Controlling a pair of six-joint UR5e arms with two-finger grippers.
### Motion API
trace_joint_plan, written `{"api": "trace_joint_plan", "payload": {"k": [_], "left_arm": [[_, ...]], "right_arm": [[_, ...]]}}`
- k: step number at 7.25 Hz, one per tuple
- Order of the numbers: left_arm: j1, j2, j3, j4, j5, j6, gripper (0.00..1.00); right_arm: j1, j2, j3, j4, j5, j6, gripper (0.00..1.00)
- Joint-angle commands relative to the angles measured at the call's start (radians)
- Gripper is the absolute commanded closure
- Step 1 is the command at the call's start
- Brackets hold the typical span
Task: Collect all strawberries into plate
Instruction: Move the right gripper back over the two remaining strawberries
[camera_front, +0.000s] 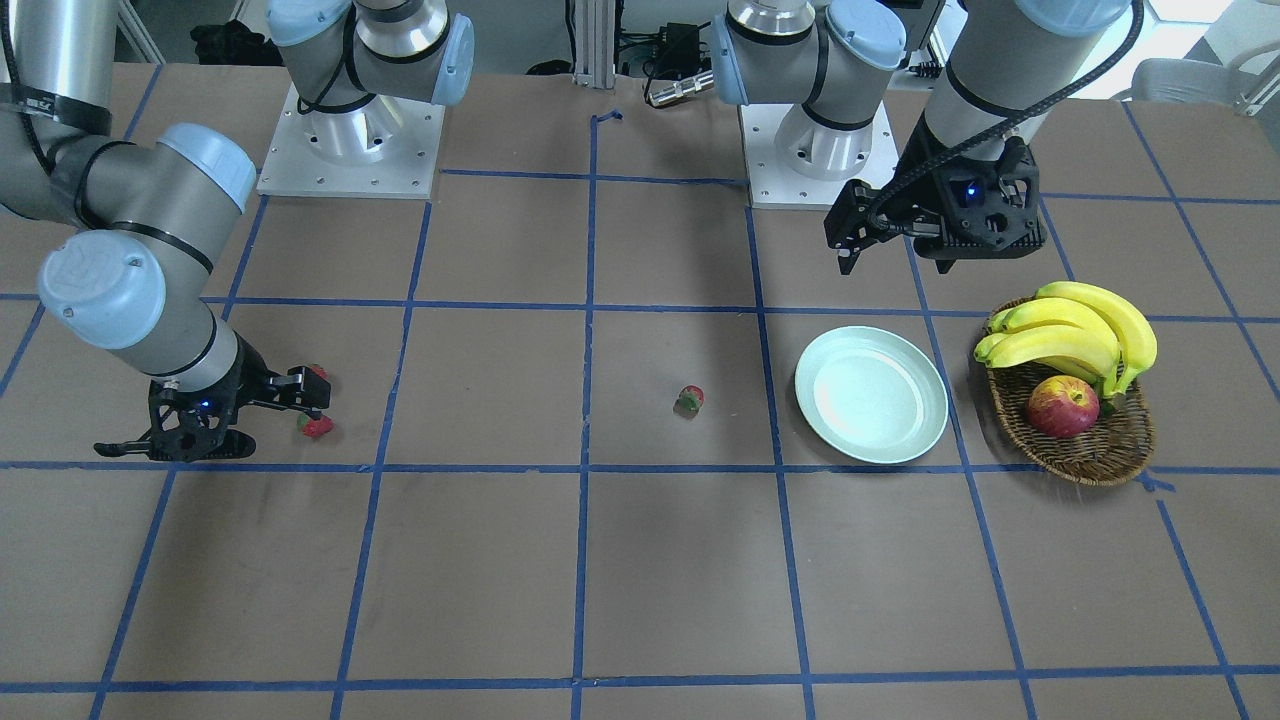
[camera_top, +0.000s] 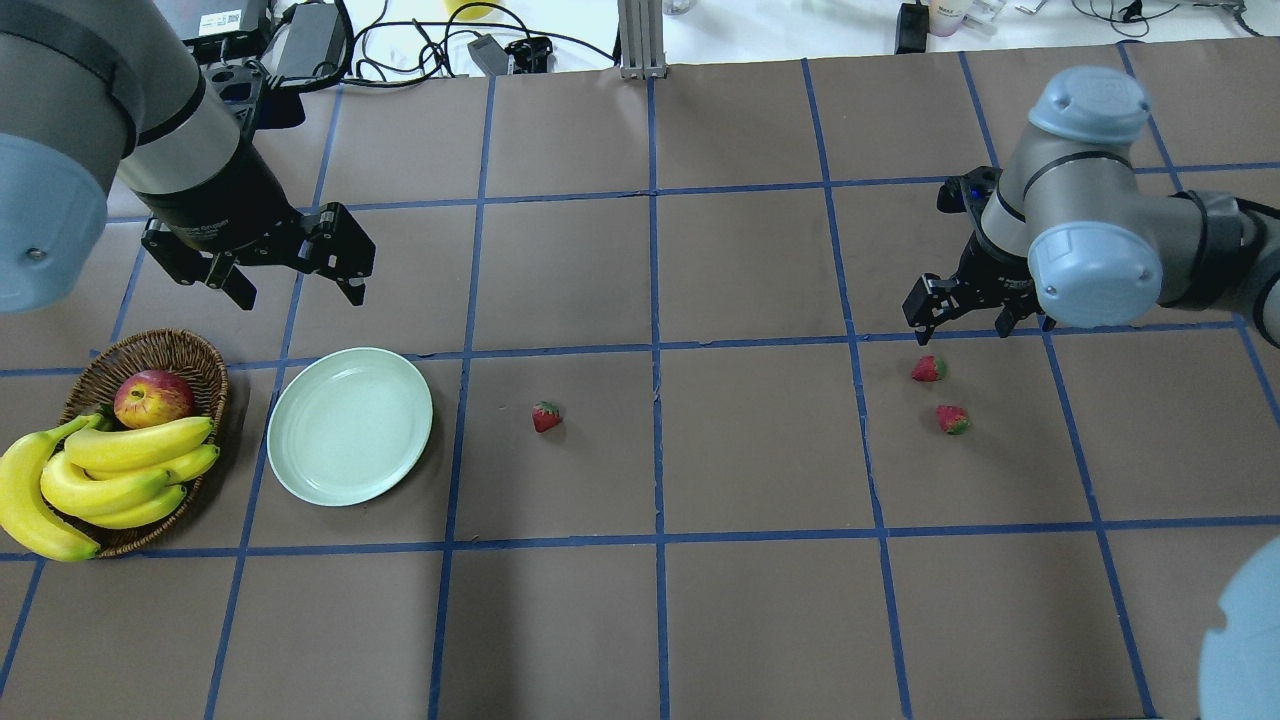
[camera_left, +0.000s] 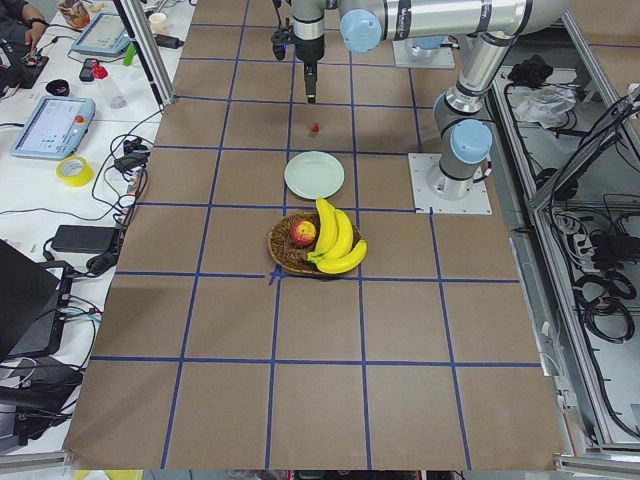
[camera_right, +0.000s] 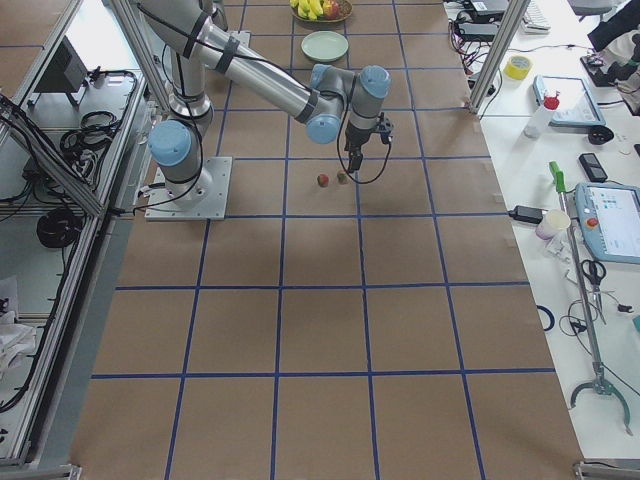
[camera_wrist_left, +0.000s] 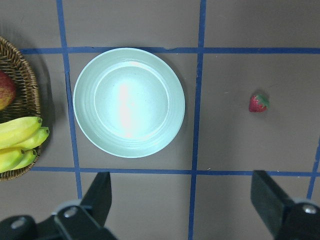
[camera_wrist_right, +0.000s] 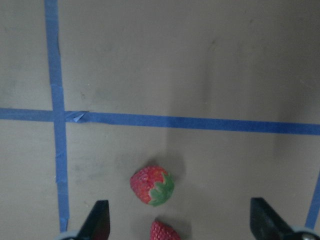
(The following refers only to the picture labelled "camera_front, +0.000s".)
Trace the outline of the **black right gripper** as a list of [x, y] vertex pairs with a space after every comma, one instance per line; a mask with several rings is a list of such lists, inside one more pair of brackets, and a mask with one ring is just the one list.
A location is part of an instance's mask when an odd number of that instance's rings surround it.
[[239, 410], [261, 391], [262, 406], [282, 411], [323, 413], [332, 401], [329, 380], [307, 366], [269, 374], [260, 352], [241, 340], [230, 370], [205, 389], [183, 391], [173, 382], [150, 383], [148, 438], [97, 442], [93, 451], [101, 457], [143, 455], [154, 461], [178, 462], [250, 457], [256, 441], [233, 425]]

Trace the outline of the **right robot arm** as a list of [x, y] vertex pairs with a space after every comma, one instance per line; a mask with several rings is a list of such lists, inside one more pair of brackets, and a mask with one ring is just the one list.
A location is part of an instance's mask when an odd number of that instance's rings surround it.
[[41, 304], [84, 343], [150, 380], [148, 427], [104, 457], [243, 459], [239, 410], [300, 414], [326, 432], [315, 365], [271, 370], [201, 297], [256, 178], [248, 154], [179, 123], [154, 146], [111, 137], [110, 1], [3, 4], [3, 211], [69, 225], [37, 275]]

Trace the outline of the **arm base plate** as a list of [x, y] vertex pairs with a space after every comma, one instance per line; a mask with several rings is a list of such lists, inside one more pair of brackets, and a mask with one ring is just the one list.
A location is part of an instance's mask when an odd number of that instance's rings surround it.
[[279, 197], [429, 200], [445, 108], [376, 96], [346, 114], [301, 114], [288, 90], [257, 191]]
[[886, 186], [899, 161], [883, 105], [870, 124], [854, 131], [820, 126], [799, 105], [740, 106], [739, 119], [755, 209], [829, 208], [850, 179]]

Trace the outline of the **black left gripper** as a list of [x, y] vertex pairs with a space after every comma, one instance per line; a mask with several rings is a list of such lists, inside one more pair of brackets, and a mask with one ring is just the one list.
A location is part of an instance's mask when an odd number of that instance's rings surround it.
[[[995, 160], [960, 155], [928, 170], [905, 188], [908, 220], [925, 229], [913, 236], [913, 250], [940, 273], [961, 260], [1015, 260], [1041, 250], [1039, 178], [1018, 135], [1004, 141]], [[852, 273], [863, 251], [900, 234], [879, 199], [865, 181], [849, 179], [828, 210], [826, 242], [841, 275]]]

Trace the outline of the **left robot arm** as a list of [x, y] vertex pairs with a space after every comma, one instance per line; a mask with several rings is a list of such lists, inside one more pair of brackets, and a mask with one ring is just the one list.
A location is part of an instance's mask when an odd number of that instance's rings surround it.
[[[966, 1], [966, 19], [881, 188], [846, 179], [824, 219], [849, 274], [897, 237], [940, 273], [961, 260], [1038, 251], [1039, 168], [1030, 141], [1043, 117], [1135, 44], [1140, 1]], [[906, 28], [878, 1], [730, 1], [710, 20], [723, 102], [792, 108], [800, 131], [861, 136], [908, 54]]]

